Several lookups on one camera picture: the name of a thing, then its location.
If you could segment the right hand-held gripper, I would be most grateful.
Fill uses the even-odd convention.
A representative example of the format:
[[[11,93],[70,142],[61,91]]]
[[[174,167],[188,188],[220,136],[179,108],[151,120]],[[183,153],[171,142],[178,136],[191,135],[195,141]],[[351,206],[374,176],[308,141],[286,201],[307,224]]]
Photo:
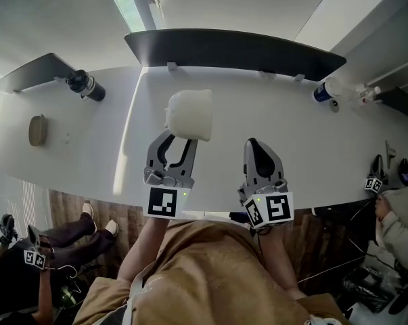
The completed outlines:
[[[279,225],[294,219],[293,193],[283,179],[281,161],[267,144],[256,138],[244,146],[246,185],[237,191],[254,230]],[[263,179],[275,184],[251,186]]]

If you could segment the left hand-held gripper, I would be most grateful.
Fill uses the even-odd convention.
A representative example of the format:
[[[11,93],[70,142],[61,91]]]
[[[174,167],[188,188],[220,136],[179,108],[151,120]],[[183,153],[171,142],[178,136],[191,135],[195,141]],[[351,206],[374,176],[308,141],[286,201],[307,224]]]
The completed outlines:
[[[189,139],[179,162],[170,164],[168,172],[166,151],[173,142],[167,129],[149,146],[147,166],[143,175],[143,214],[159,219],[179,219],[194,186],[191,173],[194,167],[198,140]]]

